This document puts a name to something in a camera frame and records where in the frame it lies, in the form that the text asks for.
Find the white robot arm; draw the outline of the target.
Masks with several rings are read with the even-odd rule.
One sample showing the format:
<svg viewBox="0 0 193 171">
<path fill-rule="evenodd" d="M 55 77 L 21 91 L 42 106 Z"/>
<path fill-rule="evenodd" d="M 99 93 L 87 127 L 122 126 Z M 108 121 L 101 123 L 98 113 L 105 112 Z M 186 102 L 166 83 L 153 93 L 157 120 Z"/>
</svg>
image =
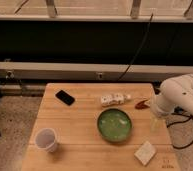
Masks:
<svg viewBox="0 0 193 171">
<path fill-rule="evenodd" d="M 161 83 L 160 92 L 150 99 L 151 130 L 154 131 L 159 121 L 173 113 L 176 107 L 193 115 L 193 74 L 171 77 Z"/>
</svg>

